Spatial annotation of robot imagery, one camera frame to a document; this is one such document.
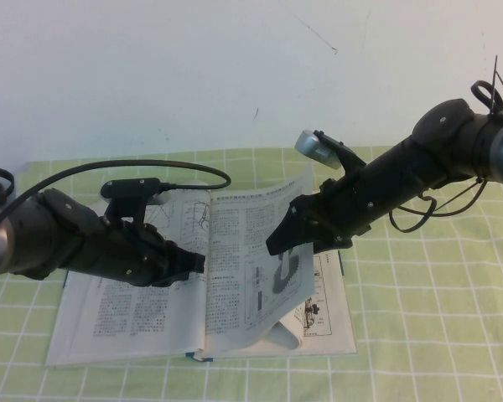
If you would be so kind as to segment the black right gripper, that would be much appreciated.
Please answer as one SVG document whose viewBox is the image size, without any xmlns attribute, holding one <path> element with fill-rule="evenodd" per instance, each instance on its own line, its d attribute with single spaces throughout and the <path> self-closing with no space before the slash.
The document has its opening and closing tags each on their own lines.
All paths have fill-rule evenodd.
<svg viewBox="0 0 503 402">
<path fill-rule="evenodd" d="M 379 192 L 380 169 L 365 166 L 325 181 L 315 195 L 297 196 L 266 240 L 270 255 L 307 243 L 313 243 L 314 253 L 350 248 L 352 238 L 380 217 Z"/>
</svg>

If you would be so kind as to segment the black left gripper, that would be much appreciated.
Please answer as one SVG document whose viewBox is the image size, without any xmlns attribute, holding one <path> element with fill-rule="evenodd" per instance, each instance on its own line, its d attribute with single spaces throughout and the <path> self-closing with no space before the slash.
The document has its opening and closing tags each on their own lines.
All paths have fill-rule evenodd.
<svg viewBox="0 0 503 402">
<path fill-rule="evenodd" d="M 100 217 L 73 256 L 73 271 L 133 286 L 170 287 L 205 271 L 205 256 L 165 240 L 154 226 Z"/>
</svg>

